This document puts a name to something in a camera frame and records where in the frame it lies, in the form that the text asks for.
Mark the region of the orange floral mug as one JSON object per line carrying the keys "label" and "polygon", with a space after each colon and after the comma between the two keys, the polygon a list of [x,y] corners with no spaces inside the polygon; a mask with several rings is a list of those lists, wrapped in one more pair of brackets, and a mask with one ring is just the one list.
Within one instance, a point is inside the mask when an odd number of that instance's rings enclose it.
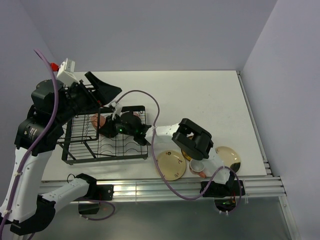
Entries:
{"label": "orange floral mug", "polygon": [[103,115],[96,113],[90,118],[90,121],[94,129],[98,130],[106,124],[107,120]]}

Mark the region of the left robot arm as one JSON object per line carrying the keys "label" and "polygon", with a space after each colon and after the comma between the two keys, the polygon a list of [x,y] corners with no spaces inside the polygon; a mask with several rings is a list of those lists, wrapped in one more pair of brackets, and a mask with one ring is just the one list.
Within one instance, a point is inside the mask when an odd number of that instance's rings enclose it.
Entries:
{"label": "left robot arm", "polygon": [[91,72],[85,77],[90,87],[82,81],[67,85],[52,77],[41,81],[31,94],[33,104],[17,130],[14,170],[0,208],[1,224],[9,225],[18,236],[43,231],[66,205],[77,199],[91,200],[98,193],[96,179],[81,173],[70,183],[39,194],[44,170],[64,134],[64,125],[81,113],[99,110],[122,91]]}

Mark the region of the patterned ceramic bowl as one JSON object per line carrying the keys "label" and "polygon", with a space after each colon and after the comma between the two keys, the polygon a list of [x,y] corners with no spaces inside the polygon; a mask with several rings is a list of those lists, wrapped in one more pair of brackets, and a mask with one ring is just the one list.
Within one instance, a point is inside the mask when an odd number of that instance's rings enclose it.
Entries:
{"label": "patterned ceramic bowl", "polygon": [[140,117],[140,115],[137,112],[133,111],[132,113],[133,113],[134,116],[136,116],[138,118]]}

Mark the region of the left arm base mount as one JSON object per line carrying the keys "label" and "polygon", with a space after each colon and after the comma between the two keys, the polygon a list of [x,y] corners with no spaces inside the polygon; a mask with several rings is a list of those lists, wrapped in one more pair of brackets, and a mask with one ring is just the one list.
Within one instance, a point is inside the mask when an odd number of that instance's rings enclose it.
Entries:
{"label": "left arm base mount", "polygon": [[104,203],[92,202],[89,200],[111,201],[113,199],[114,186],[112,184],[99,184],[96,186],[95,192],[91,196],[78,198],[81,202],[78,204],[78,212],[81,215],[96,215],[102,210]]}

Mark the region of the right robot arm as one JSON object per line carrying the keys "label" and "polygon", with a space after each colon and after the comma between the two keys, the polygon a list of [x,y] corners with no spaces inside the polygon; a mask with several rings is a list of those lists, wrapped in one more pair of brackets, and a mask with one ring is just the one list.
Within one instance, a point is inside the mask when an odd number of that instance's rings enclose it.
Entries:
{"label": "right robot arm", "polygon": [[142,123],[138,116],[129,111],[120,116],[112,114],[106,117],[105,123],[99,127],[99,133],[107,138],[120,134],[131,136],[141,146],[175,143],[192,160],[204,164],[208,177],[220,169],[213,178],[220,194],[227,195],[234,188],[235,174],[227,168],[214,149],[212,135],[188,118],[172,125],[152,126]]}

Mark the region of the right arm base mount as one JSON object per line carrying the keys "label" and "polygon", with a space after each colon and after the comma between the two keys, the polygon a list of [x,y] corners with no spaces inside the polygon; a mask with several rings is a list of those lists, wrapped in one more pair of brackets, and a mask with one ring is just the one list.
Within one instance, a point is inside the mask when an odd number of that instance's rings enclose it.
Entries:
{"label": "right arm base mount", "polygon": [[237,206],[236,197],[243,197],[246,192],[244,183],[231,178],[225,184],[215,183],[212,181],[209,188],[202,195],[203,198],[218,198],[214,201],[215,207],[221,212],[230,212]]}

